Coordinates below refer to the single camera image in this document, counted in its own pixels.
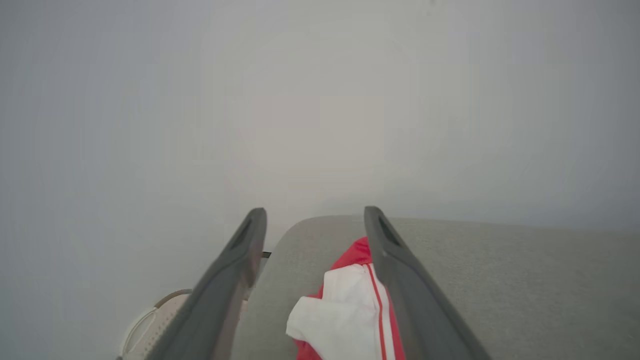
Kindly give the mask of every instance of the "gray upholstered seat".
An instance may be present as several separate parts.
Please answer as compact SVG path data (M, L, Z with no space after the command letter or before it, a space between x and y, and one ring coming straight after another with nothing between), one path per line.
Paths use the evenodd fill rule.
M391 222L494 359L640 359L640 236ZM289 312L364 235L358 217L292 227L251 295L232 359L295 359Z

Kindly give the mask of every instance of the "white wall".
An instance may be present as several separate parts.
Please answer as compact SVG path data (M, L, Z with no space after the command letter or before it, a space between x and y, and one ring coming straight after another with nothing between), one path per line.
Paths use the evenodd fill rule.
M114 358L254 206L640 231L631 0L1 6L3 358Z

